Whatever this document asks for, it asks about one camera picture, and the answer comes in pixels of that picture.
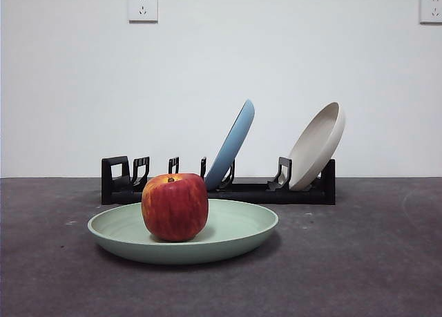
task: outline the white plate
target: white plate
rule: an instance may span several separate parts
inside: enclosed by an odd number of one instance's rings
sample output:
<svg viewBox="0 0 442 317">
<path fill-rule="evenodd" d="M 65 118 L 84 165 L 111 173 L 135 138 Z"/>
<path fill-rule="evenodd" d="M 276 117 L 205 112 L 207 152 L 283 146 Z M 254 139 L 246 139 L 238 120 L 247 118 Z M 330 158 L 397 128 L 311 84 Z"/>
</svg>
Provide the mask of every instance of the white plate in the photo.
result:
<svg viewBox="0 0 442 317">
<path fill-rule="evenodd" d="M 153 264 L 224 260 L 260 246 L 278 223 L 272 210 L 256 204 L 209 199 L 206 226 L 187 242 L 165 242 L 144 226 L 141 203 L 102 212 L 88 222 L 96 242 L 115 255 Z"/>
<path fill-rule="evenodd" d="M 330 103 L 302 132 L 292 148 L 289 188 L 301 191 L 308 187 L 332 158 L 345 127 L 345 115 L 338 103 Z"/>
</svg>

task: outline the black dish rack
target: black dish rack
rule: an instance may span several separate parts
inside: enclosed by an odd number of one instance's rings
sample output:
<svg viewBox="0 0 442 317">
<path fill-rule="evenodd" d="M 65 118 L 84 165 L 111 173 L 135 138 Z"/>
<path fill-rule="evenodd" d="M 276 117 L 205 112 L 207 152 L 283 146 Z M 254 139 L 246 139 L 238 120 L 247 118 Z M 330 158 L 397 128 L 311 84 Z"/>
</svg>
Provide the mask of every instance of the black dish rack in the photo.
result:
<svg viewBox="0 0 442 317">
<path fill-rule="evenodd" d="M 122 175 L 112 176 L 112 166 L 121 165 Z M 144 174 L 138 178 L 138 169 L 144 166 Z M 102 159 L 102 204 L 130 204 L 141 202 L 142 191 L 148 182 L 150 157 L 133 160 L 133 176 L 129 171 L 127 156 Z M 180 167 L 179 157 L 169 160 L 169 173 Z M 287 169 L 287 177 L 282 176 L 282 168 Z M 328 204 L 335 205 L 335 161 L 327 165 L 306 189 L 290 191 L 292 161 L 285 157 L 278 159 L 278 173 L 269 180 L 258 178 L 238 178 L 235 180 L 235 161 L 229 169 L 229 174 L 218 188 L 208 191 L 209 198 L 235 200 L 257 204 Z M 201 159 L 200 176 L 206 173 L 206 158 Z"/>
</svg>

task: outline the plate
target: plate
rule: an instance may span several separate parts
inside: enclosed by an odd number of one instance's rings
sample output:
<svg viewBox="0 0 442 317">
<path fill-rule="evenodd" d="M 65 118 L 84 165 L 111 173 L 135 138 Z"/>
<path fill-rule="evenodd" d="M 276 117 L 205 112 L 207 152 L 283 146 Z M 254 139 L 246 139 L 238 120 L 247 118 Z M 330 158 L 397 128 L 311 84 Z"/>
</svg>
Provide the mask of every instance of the plate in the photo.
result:
<svg viewBox="0 0 442 317">
<path fill-rule="evenodd" d="M 107 210 L 88 222 L 105 250 L 138 262 L 183 265 L 224 260 L 259 247 L 278 223 L 272 210 L 256 204 L 209 199 L 206 226 L 192 240 L 166 242 L 144 226 L 141 203 Z"/>
<path fill-rule="evenodd" d="M 344 111 L 336 102 L 324 107 L 312 119 L 289 155 L 293 164 L 289 189 L 301 191 L 315 180 L 332 158 L 344 127 Z"/>
<path fill-rule="evenodd" d="M 240 114 L 236 117 L 229 134 L 213 161 L 212 167 L 204 179 L 208 191 L 211 191 L 220 185 L 224 175 L 227 173 L 238 154 L 238 151 L 249 132 L 254 117 L 255 108 L 253 107 L 253 103 L 248 99 L 242 106 Z"/>
</svg>

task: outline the plate rim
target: plate rim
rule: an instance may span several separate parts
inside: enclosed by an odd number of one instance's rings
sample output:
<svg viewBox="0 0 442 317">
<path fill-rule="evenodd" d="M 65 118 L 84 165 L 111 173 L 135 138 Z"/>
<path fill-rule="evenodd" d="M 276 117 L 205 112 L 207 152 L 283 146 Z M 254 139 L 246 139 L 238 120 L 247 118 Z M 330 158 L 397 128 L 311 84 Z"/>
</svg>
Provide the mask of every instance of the plate rim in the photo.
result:
<svg viewBox="0 0 442 317">
<path fill-rule="evenodd" d="M 115 208 L 109 209 L 109 210 L 105 210 L 102 211 L 100 213 L 98 213 L 97 215 L 94 215 L 89 221 L 88 221 L 88 230 L 94 235 L 97 236 L 99 238 L 105 239 L 105 240 L 110 240 L 113 242 L 119 242 L 119 243 L 124 243 L 124 244 L 137 244 L 137 245 L 141 245 L 141 246 L 163 246 L 163 247 L 170 247 L 170 246 L 177 246 L 177 247 L 183 247 L 183 246 L 192 246 L 192 245 L 204 245 L 204 244 L 219 244 L 219 243 L 225 243 L 225 242 L 232 242 L 232 241 L 236 241 L 236 240 L 244 240 L 247 238 L 251 238 L 254 236 L 258 236 L 260 234 L 263 234 L 269 230 L 272 230 L 278 223 L 279 223 L 279 217 L 278 214 L 271 210 L 266 208 L 265 206 L 261 206 L 258 204 L 254 204 L 254 203 L 248 203 L 248 202 L 242 202 L 242 201 L 235 201 L 235 200 L 223 200 L 220 198 L 209 198 L 208 199 L 209 202 L 210 201 L 229 201 L 229 202 L 235 202 L 238 204 L 248 204 L 248 205 L 252 205 L 252 206 L 257 206 L 260 209 L 264 209 L 267 212 L 270 212 L 270 214 L 272 214 L 274 216 L 274 221 L 271 225 L 269 225 L 268 227 L 265 227 L 264 229 L 257 231 L 253 234 L 247 235 L 247 236 L 240 236 L 238 238 L 232 238 L 232 239 L 226 239 L 226 240 L 217 240 L 217 241 L 198 241 L 198 242 L 191 242 L 191 241 L 184 241 L 184 242 L 150 242 L 150 243 L 140 243 L 140 242 L 132 242 L 132 241 L 127 241 L 127 240 L 116 240 L 115 238 L 112 238 L 110 236 L 105 236 L 104 234 L 101 234 L 100 232 L 96 231 L 93 226 L 92 223 L 94 222 L 95 219 L 97 219 L 98 217 L 104 215 L 105 213 L 114 211 L 116 209 L 122 209 L 128 206 L 135 206 L 135 205 L 140 205 L 141 206 L 141 202 L 137 202 L 137 203 L 131 203 L 131 204 L 125 204 L 125 205 L 121 205 L 121 206 L 117 206 Z"/>
</svg>

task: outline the electrical socket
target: electrical socket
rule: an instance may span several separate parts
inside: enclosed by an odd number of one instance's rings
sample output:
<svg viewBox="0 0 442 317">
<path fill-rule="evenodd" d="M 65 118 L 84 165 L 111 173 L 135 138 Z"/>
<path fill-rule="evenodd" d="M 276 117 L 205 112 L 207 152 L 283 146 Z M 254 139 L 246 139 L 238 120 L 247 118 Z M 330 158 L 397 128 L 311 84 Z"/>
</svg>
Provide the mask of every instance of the electrical socket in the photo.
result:
<svg viewBox="0 0 442 317">
<path fill-rule="evenodd" d="M 158 0 L 128 0 L 129 22 L 158 21 Z"/>
<path fill-rule="evenodd" d="M 420 23 L 442 23 L 442 0 L 419 0 Z"/>
</svg>

